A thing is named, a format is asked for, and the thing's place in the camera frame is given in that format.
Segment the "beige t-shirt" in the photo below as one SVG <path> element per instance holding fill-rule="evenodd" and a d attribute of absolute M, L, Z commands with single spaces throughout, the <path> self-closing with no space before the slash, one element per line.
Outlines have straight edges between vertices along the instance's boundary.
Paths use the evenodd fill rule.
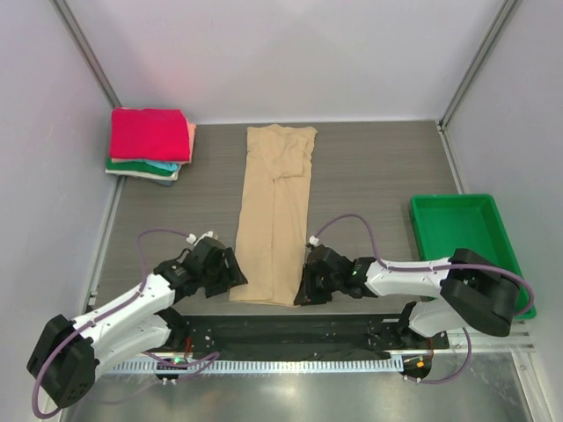
<path fill-rule="evenodd" d="M 301 279 L 311 189 L 313 127 L 249 127 L 237 262 L 247 283 L 232 302 L 294 305 Z"/>

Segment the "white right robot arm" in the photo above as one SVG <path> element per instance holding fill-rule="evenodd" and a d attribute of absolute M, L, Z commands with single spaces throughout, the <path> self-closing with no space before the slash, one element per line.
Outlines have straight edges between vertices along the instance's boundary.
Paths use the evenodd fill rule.
<path fill-rule="evenodd" d="M 522 277 L 463 248 L 437 260 L 395 262 L 349 259 L 325 245 L 312 246 L 294 304 L 325 304 L 335 292 L 355 299 L 419 296 L 396 323 L 370 329 L 382 348 L 419 348 L 436 335 L 467 327 L 505 338 L 514 318 L 531 306 L 519 300 L 529 292 Z"/>

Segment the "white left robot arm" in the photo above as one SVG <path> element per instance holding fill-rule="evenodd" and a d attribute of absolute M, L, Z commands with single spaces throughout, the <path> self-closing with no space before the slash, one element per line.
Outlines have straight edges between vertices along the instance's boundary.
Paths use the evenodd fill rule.
<path fill-rule="evenodd" d="M 199 289 L 213 297 L 246 282 L 234 250 L 206 233 L 193 248 L 161 262 L 106 305 L 74 318 L 54 316 L 26 365 L 35 380 L 34 413 L 46 416 L 39 409 L 40 392 L 64 409 L 81 400 L 100 376 L 138 353 L 178 351 L 189 329 L 174 304 Z"/>

